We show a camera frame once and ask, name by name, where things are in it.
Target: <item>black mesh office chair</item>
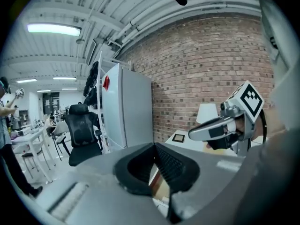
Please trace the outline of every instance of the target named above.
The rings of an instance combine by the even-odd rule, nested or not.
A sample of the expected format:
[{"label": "black mesh office chair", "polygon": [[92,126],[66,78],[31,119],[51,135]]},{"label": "black mesh office chair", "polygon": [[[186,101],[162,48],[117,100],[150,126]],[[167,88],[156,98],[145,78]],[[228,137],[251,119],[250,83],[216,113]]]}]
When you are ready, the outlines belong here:
[{"label": "black mesh office chair", "polygon": [[100,148],[93,128],[97,120],[97,115],[89,112],[86,104],[70,106],[66,116],[73,147],[69,158],[70,166],[77,166],[89,158],[102,154],[101,140],[99,140]]}]

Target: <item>small black framed object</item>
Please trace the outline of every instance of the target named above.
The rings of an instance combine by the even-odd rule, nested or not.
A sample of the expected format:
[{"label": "small black framed object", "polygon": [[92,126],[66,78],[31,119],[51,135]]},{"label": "small black framed object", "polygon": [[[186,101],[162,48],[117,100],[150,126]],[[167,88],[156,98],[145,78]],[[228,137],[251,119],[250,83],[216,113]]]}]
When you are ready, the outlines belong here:
[{"label": "small black framed object", "polygon": [[182,135],[182,134],[175,134],[172,141],[173,142],[178,142],[178,143],[183,143],[184,142],[184,138],[185,138],[185,135]]}]

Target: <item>white refrigerator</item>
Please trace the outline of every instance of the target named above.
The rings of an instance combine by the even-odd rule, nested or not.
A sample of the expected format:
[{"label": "white refrigerator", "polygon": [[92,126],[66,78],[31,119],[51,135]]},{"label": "white refrigerator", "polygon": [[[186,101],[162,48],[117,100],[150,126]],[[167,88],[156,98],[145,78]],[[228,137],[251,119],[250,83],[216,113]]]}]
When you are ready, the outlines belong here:
[{"label": "white refrigerator", "polygon": [[111,151],[153,142],[150,78],[117,64],[102,77],[102,108]]}]

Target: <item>brick wall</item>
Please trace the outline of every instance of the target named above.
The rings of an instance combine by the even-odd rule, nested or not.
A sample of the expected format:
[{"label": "brick wall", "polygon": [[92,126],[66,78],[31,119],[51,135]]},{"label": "brick wall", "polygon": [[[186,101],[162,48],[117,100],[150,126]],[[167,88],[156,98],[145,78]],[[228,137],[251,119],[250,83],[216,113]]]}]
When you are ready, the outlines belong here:
[{"label": "brick wall", "polygon": [[154,140],[197,125],[200,103],[219,108],[249,80],[271,104],[273,71],[256,17],[221,14],[181,20],[150,34],[118,57],[152,78]]}]

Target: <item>chair headrest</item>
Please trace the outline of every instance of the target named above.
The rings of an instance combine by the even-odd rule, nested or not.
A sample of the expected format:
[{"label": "chair headrest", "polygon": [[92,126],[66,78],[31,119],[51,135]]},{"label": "chair headrest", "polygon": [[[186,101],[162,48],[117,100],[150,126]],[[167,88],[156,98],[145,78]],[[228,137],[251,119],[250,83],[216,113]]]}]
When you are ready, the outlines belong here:
[{"label": "chair headrest", "polygon": [[73,114],[73,115],[84,115],[88,113],[89,113],[89,108],[86,104],[71,105],[69,109],[69,114]]}]

